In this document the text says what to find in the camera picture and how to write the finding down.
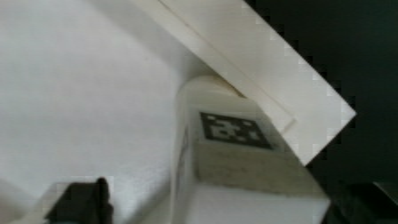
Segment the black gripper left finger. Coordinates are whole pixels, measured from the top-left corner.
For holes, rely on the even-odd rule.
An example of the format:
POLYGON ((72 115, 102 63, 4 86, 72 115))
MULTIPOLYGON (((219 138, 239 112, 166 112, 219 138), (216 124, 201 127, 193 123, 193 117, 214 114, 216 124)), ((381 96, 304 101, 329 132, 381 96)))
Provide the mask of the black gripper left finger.
POLYGON ((107 179, 72 183, 45 216, 49 224, 114 224, 113 215, 107 179))

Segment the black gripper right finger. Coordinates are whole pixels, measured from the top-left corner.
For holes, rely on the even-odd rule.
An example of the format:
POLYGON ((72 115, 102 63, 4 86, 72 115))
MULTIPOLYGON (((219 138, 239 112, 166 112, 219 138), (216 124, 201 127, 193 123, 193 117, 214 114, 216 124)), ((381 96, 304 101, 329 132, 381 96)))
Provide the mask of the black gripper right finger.
POLYGON ((398 183, 344 185, 322 224, 398 224, 398 183))

